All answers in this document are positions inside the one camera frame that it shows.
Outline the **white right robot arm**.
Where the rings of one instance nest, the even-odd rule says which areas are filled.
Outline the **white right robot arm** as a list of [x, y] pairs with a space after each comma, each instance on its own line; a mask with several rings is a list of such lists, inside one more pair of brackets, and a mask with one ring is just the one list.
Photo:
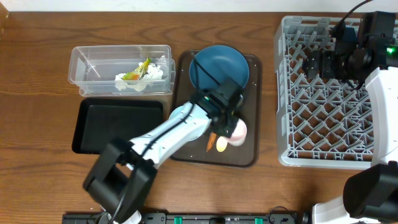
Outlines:
[[394, 223], [397, 221], [396, 15], [368, 12], [359, 29], [342, 19], [330, 29], [334, 50], [314, 50], [303, 63], [309, 78], [359, 81], [371, 102], [374, 149], [370, 168], [350, 177], [343, 195], [314, 205], [302, 223]]

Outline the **dark blue plate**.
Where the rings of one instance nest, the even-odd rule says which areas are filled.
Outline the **dark blue plate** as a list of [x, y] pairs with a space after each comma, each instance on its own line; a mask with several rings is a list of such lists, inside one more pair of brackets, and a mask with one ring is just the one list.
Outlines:
[[197, 90], [216, 89], [225, 80], [232, 80], [244, 88], [249, 76], [244, 55], [226, 45], [212, 45], [200, 50], [189, 68], [190, 81]]

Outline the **colourful snack wrapper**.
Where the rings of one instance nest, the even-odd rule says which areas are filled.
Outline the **colourful snack wrapper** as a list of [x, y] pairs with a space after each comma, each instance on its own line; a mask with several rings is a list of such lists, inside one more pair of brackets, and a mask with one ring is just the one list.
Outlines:
[[126, 73], [123, 76], [123, 80], [140, 80], [147, 73], [151, 61], [151, 58], [147, 58], [146, 61], [138, 66], [134, 71]]

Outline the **pink cup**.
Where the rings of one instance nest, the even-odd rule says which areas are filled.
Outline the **pink cup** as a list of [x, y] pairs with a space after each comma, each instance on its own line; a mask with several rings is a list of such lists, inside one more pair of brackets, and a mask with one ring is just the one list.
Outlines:
[[231, 137], [226, 139], [227, 143], [232, 146], [241, 146], [245, 142], [247, 131], [246, 123], [239, 119]]

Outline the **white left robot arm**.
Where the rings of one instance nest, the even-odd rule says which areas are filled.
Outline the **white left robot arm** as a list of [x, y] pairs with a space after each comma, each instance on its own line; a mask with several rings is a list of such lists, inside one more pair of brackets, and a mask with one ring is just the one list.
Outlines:
[[108, 215], [109, 223], [139, 223], [159, 167], [207, 130], [231, 137], [243, 102], [243, 88], [227, 79], [212, 90], [195, 90], [167, 121], [128, 141], [114, 139], [101, 152], [83, 188]]

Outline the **white paper napkin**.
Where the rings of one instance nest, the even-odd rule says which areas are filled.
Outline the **white paper napkin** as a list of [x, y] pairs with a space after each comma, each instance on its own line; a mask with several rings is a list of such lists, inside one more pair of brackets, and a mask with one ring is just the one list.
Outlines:
[[127, 88], [132, 88], [136, 91], [142, 91], [147, 85], [152, 85], [152, 80], [161, 80], [164, 72], [160, 69], [160, 65], [150, 63], [147, 73], [140, 80], [123, 80], [126, 73], [120, 73], [115, 76], [115, 87], [121, 91]]

